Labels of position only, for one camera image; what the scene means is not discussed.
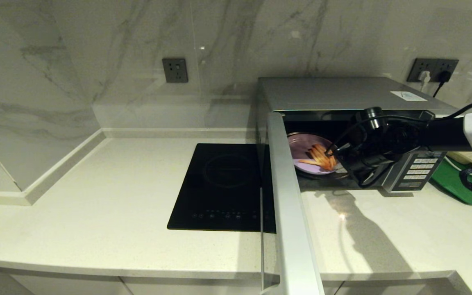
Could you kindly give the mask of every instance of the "green cutting board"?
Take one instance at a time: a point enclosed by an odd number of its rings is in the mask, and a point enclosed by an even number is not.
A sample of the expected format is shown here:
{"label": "green cutting board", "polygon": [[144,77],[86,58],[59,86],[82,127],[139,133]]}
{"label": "green cutting board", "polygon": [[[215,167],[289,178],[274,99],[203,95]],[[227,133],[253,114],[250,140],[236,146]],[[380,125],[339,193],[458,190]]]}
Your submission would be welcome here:
{"label": "green cutting board", "polygon": [[[460,164],[451,158],[450,160],[462,170],[470,167],[469,165]],[[431,176],[431,181],[446,189],[462,202],[472,205],[472,191],[462,184],[459,173],[458,170],[454,169],[446,160],[444,160],[440,163],[440,166],[433,176]],[[469,176],[468,179],[472,182],[472,176]]]}

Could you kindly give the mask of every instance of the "french fries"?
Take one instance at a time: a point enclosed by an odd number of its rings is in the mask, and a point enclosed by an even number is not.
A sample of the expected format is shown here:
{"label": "french fries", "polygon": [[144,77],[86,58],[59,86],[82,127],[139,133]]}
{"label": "french fries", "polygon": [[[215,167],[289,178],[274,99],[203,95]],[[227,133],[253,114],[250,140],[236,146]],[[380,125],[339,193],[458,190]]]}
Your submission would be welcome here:
{"label": "french fries", "polygon": [[299,160],[300,163],[306,163],[311,165],[320,166],[322,169],[331,171],[336,166],[337,162],[334,156],[326,156],[325,155],[325,148],[321,144],[313,145],[312,149],[309,149],[309,154],[314,159],[301,159]]}

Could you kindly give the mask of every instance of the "microwave control panel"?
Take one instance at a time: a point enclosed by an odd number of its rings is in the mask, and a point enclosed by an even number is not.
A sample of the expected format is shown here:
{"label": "microwave control panel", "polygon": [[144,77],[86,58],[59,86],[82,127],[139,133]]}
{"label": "microwave control panel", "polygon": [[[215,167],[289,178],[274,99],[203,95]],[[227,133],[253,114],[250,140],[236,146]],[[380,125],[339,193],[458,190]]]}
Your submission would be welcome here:
{"label": "microwave control panel", "polygon": [[421,152],[411,155],[392,190],[419,191],[444,159],[446,152]]}

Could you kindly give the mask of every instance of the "microwave door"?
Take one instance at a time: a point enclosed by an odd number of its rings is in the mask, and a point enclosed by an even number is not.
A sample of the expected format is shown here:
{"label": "microwave door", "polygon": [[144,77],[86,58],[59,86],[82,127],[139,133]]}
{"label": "microwave door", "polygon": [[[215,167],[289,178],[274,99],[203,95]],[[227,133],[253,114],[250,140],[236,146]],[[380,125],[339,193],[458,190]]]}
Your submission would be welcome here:
{"label": "microwave door", "polygon": [[279,113],[268,114],[267,141],[270,150],[280,283],[264,293],[323,295],[324,289],[290,155],[287,133]]}

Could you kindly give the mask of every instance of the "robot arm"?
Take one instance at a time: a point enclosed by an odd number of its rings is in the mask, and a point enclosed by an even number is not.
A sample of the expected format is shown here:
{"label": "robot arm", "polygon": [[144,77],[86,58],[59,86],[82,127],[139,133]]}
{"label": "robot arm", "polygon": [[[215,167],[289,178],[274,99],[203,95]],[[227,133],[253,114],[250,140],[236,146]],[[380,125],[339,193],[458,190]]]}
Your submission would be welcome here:
{"label": "robot arm", "polygon": [[[334,146],[333,154],[360,187],[369,187],[404,154],[414,150],[472,151],[472,113],[455,118],[465,110],[467,108],[445,118],[423,121],[386,116],[378,107],[365,109],[351,118],[350,127],[335,141],[340,148]],[[472,190],[467,175],[461,174],[461,178]]]}

